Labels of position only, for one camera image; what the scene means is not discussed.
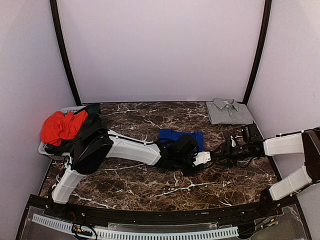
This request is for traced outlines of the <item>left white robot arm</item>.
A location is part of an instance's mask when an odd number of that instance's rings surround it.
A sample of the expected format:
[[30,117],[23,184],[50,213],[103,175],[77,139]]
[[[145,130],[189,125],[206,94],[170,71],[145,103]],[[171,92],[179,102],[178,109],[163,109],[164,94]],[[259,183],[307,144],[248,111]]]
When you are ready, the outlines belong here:
[[72,192],[84,177],[95,173],[106,158],[136,161],[157,168],[180,168],[184,175],[195,173],[211,159],[189,134],[177,140],[160,138],[148,142],[102,126],[89,129],[73,144],[65,171],[49,194],[53,200],[50,208],[58,217],[69,216],[71,208],[67,202]]

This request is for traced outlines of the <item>grey button shirt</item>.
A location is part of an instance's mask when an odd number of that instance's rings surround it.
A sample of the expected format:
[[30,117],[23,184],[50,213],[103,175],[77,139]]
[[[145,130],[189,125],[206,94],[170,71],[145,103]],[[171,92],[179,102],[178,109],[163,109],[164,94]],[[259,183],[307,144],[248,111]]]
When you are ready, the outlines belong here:
[[254,119],[247,106],[235,99],[214,98],[206,102],[208,118],[212,125],[249,125]]

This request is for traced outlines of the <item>blue printed t-shirt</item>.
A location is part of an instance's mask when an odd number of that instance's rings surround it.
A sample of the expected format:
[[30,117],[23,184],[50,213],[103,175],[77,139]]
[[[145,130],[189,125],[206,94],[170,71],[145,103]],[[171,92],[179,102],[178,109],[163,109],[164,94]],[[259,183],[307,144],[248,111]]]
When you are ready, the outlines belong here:
[[163,128],[159,130],[158,138],[176,141],[182,135],[189,135],[193,137],[199,145],[200,152],[203,152],[205,150],[204,134],[202,132],[179,132],[179,131],[174,131],[173,129]]

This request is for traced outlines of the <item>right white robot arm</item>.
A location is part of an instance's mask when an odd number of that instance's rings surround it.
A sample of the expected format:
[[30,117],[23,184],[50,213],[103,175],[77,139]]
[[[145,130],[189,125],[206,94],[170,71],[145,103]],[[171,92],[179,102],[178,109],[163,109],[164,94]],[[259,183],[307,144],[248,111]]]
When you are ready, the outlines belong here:
[[305,188],[320,182],[320,128],[278,134],[264,139],[255,123],[241,127],[244,144],[234,137],[221,143],[210,152],[211,160],[225,167],[235,167],[240,160],[260,157],[301,154],[304,164],[286,178],[270,186],[262,193],[262,201],[255,205],[255,213],[266,217],[275,208],[276,201],[298,194]]

